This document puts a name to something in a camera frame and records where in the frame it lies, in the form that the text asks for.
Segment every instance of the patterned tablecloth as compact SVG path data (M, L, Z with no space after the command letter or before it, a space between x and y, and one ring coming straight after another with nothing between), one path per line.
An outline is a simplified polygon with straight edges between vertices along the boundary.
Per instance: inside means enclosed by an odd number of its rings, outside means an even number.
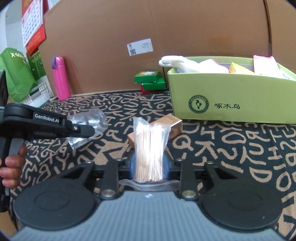
M67 139L38 140L27 144L29 154L21 185L38 184L62 170L93 160L105 164L112 158L126 157L131 148L127 134L133 131L133 117L152 122L172 113L170 93L142 95L136 91L103 93L52 101L43 109L74 114L100 108L108 118L106 132L82 148L73 151ZM168 143L173 158L186 158L197 166L212 160L222 166L249 175L277 188L284 210L275 227L291 238L296 229L296 125L233 123L220 121L184 121L183 133Z

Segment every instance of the gray ribbed surface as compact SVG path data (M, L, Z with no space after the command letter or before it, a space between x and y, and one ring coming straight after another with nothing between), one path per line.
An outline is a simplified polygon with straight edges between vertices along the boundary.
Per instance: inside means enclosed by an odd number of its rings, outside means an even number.
M126 191L101 203L84 223L65 231L23 228L12 241L278 241L274 230L236 233L209 221L194 202L173 192Z

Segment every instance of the pink thermos bottle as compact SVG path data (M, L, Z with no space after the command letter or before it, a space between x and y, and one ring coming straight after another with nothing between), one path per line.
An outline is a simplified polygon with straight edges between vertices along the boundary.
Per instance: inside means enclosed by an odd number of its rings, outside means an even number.
M57 89L57 97L59 100L66 100L71 97L65 61L63 57L58 56L52 59L52 72L54 75L54 84Z

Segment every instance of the metal bolt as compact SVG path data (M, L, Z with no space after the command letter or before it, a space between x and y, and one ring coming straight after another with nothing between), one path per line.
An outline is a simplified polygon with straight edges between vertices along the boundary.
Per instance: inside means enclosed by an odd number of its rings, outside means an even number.
M112 189L106 189L104 191L102 191L102 196L104 197L113 197L115 196L116 192Z
M186 190L182 192L182 196L185 198L194 198L196 196L196 192L192 190Z

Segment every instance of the human hand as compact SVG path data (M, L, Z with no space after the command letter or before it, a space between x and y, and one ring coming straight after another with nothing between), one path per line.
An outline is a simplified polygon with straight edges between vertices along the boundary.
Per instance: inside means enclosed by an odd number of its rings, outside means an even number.
M19 154L8 156L5 159L7 167L0 168L0 176L3 178L2 184L8 188L16 188L20 184L20 176L22 175L22 166L25 165L25 156L28 153L28 149L25 145L19 148Z

